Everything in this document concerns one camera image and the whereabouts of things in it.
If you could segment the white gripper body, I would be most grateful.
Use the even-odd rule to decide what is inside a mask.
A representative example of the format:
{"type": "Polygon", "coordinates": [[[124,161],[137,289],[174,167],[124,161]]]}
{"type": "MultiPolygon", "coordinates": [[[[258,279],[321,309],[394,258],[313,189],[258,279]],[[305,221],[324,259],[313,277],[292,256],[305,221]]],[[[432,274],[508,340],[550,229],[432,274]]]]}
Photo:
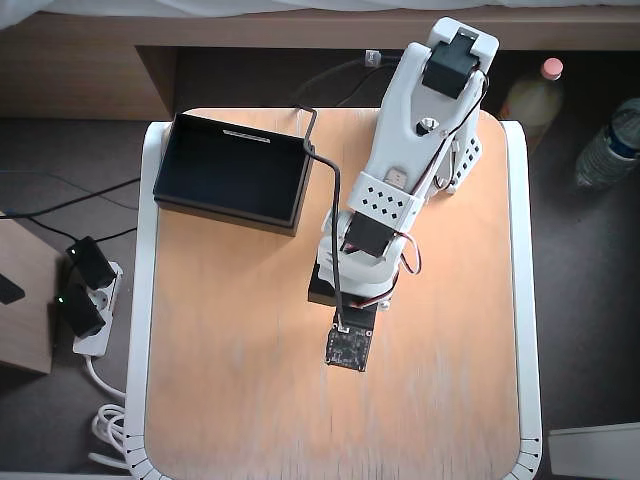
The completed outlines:
{"type": "MultiPolygon", "coordinates": [[[[380,257],[358,250],[338,251],[339,287],[342,307],[363,309],[391,296],[401,253],[401,238],[393,236],[380,257]]],[[[335,285],[331,236],[320,239],[308,286],[309,302],[335,307],[335,285]]]]}

